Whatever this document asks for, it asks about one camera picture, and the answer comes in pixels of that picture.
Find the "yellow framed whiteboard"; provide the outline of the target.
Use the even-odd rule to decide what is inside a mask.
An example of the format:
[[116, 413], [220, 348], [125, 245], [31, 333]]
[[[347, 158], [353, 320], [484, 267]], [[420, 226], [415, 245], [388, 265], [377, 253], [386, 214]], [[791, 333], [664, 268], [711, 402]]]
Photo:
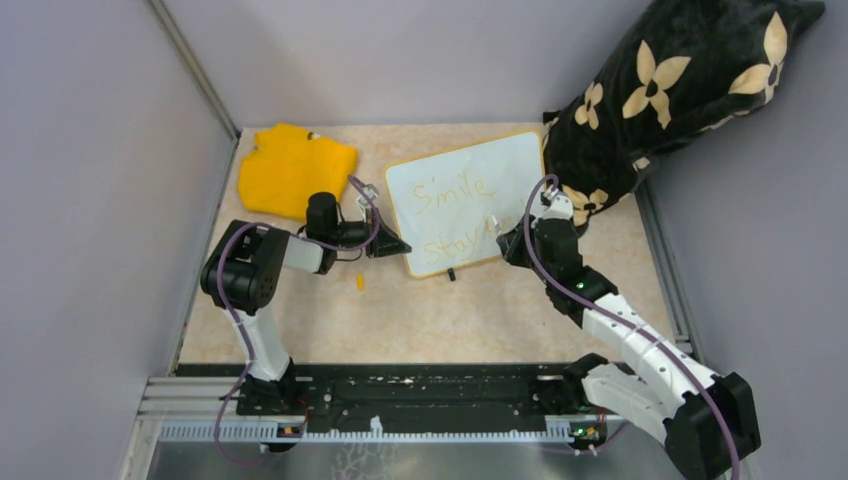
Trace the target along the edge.
[[422, 279], [499, 256], [489, 217], [516, 226], [544, 175], [542, 138], [525, 130], [398, 162], [384, 179], [408, 274]]

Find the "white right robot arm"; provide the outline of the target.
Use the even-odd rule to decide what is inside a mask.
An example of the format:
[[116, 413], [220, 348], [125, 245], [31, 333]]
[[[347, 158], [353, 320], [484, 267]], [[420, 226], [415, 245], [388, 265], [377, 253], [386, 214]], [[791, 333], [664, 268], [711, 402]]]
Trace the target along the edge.
[[497, 244], [511, 265], [531, 269], [560, 313], [618, 352], [626, 371], [596, 354], [566, 375], [563, 398], [576, 412], [613, 411], [660, 443], [687, 479], [742, 476], [761, 445], [753, 391], [738, 373], [721, 375], [657, 332], [617, 287], [584, 264], [567, 220], [531, 218]]

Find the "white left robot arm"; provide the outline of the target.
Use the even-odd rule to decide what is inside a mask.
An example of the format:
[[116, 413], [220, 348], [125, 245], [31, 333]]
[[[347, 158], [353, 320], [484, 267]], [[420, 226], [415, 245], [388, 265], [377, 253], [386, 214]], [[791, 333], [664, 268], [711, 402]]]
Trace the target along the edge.
[[307, 201], [305, 223], [297, 233], [234, 220], [210, 254], [200, 274], [200, 288], [226, 312], [246, 356], [246, 372], [237, 387], [239, 414], [285, 414], [302, 395], [271, 308], [283, 269], [323, 275], [341, 252], [359, 251], [369, 258], [411, 252], [411, 246], [383, 222], [373, 205], [377, 196], [368, 188], [357, 200], [361, 219], [348, 221], [333, 194], [315, 193]]

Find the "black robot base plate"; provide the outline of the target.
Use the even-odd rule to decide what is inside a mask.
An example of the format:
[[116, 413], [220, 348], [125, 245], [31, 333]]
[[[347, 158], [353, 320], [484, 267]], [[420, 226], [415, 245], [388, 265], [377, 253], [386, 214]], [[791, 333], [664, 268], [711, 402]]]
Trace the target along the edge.
[[184, 364], [177, 380], [191, 387], [209, 381], [213, 390], [175, 403], [196, 416], [301, 416], [316, 434], [363, 433], [375, 421], [390, 434], [535, 433], [564, 418], [573, 423], [569, 435], [604, 439], [610, 413], [569, 385], [566, 375], [575, 363], [294, 364], [298, 402], [287, 413], [259, 415], [238, 413], [237, 388], [226, 395], [239, 366]]

